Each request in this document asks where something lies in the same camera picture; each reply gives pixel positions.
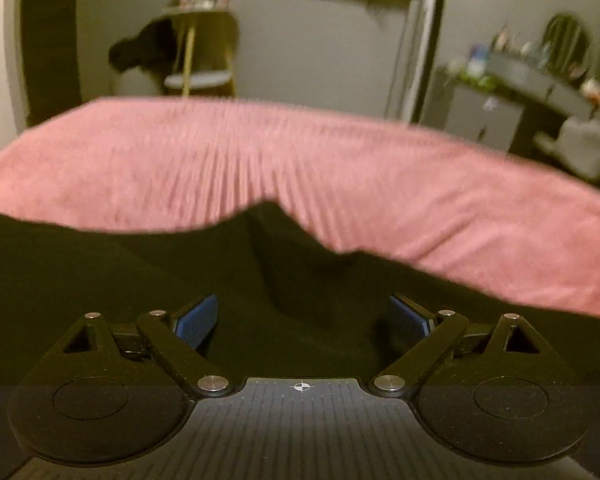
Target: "bed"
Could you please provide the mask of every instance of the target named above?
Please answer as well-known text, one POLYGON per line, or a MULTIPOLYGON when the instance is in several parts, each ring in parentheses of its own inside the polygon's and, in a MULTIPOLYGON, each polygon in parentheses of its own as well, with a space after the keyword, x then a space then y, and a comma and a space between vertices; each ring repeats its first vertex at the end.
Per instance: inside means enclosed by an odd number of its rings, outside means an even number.
POLYGON ((600 316, 600 192, 450 136, 246 101, 102 99, 0 153, 0 213, 177 232, 275 200, 327 247, 600 316))

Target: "cabinet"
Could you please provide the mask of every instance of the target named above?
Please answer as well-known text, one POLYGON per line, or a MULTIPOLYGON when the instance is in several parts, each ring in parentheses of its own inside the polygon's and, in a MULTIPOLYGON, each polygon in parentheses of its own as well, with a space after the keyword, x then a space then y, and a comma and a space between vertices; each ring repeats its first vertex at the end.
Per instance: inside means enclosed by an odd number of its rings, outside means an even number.
POLYGON ((508 152, 523 112, 519 104, 490 96, 438 73, 422 124, 508 152))

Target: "dark fabric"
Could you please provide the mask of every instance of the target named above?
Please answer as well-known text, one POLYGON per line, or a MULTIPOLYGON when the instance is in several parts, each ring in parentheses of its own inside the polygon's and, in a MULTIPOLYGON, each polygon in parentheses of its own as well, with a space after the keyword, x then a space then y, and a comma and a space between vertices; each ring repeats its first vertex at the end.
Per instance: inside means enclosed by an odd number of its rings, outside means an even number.
POLYGON ((139 66, 162 71, 176 59, 178 45, 170 20, 149 23, 140 34, 122 40, 109 49, 109 63, 118 72, 139 66))
POLYGON ((0 216, 0 478, 18 453, 8 393, 78 317, 128 322, 211 292, 219 320, 201 352, 237 381, 368 381, 396 357, 378 331, 396 292, 475 322, 522 314, 581 376, 600 379, 599 319, 511 306, 371 254, 331 253, 269 203, 181 234, 87 233, 0 216))

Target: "gray ribbed plate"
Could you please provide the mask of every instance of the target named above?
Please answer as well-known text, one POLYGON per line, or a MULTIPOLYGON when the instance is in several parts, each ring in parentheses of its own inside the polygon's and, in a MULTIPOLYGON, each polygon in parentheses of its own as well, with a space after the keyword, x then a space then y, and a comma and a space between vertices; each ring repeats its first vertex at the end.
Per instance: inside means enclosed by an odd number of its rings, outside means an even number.
POLYGON ((30 460, 13 480, 591 480, 571 459, 500 468, 437 444, 399 399, 355 380, 250 379, 202 400, 167 444, 122 464, 30 460))

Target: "metal pin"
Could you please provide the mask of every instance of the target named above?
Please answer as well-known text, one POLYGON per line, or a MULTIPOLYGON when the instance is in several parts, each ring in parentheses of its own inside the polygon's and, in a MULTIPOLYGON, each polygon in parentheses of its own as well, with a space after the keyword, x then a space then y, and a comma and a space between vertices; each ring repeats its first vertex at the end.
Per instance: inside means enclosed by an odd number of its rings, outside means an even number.
POLYGON ((405 386, 404 379, 397 375, 383 375, 376 377, 374 384, 378 390, 384 392, 399 392, 405 386))
POLYGON ((198 381, 198 387, 205 392, 220 392, 229 386, 229 381, 219 375, 206 375, 198 381))

